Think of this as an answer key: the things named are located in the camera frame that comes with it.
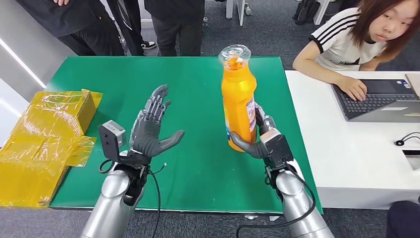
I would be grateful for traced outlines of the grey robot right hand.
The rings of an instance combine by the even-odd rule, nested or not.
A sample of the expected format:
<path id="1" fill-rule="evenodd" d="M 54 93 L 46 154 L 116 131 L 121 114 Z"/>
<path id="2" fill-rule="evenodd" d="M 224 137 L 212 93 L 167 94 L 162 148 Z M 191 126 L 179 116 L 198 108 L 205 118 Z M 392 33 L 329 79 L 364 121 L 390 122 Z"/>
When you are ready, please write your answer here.
<path id="1" fill-rule="evenodd" d="M 268 158 L 271 155 L 271 150 L 266 147 L 268 142 L 273 142 L 274 138 L 278 137 L 281 133 L 276 128 L 276 125 L 270 115 L 267 115 L 263 108 L 255 103 L 256 112 L 256 125 L 259 127 L 260 141 L 250 143 L 242 139 L 236 132 L 230 131 L 229 135 L 232 142 L 257 159 Z"/>

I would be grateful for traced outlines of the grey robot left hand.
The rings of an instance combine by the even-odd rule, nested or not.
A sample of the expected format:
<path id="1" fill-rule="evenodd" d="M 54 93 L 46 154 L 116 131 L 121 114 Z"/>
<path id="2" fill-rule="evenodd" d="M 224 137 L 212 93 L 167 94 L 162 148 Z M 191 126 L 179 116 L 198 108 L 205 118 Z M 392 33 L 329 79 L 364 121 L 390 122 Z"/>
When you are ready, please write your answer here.
<path id="1" fill-rule="evenodd" d="M 160 85 L 147 99 L 144 108 L 139 111 L 130 134 L 129 154 L 152 158 L 182 140 L 185 134 L 182 130 L 174 132 L 166 139 L 159 139 L 162 118 L 170 104 L 169 100 L 164 101 L 167 94 L 168 86 Z"/>

